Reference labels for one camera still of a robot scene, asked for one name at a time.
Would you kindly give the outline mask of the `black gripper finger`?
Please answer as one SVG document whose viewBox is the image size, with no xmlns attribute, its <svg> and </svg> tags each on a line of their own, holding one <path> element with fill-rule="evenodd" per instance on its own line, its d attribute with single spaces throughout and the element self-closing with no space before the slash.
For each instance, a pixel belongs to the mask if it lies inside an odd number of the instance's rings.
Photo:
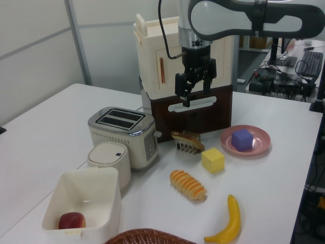
<svg viewBox="0 0 325 244">
<path fill-rule="evenodd" d="M 175 75 L 175 94 L 183 100 L 183 106 L 190 106 L 191 91 L 196 84 L 195 73 L 177 73 Z"/>
<path fill-rule="evenodd" d="M 211 58 L 208 65 L 203 71 L 203 92 L 205 94 L 210 93 L 211 83 L 214 78 L 217 76 L 216 60 Z"/>
</svg>

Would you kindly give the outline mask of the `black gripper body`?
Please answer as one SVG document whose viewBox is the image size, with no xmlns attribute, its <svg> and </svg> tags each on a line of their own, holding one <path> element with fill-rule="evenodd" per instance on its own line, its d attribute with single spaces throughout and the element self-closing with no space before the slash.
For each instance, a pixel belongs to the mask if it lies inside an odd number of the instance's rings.
<svg viewBox="0 0 325 244">
<path fill-rule="evenodd" d="M 210 51 L 211 46 L 201 47 L 198 49 L 182 47 L 185 55 L 182 57 L 184 73 L 188 76 L 194 76 L 198 72 L 210 71 Z"/>
</svg>

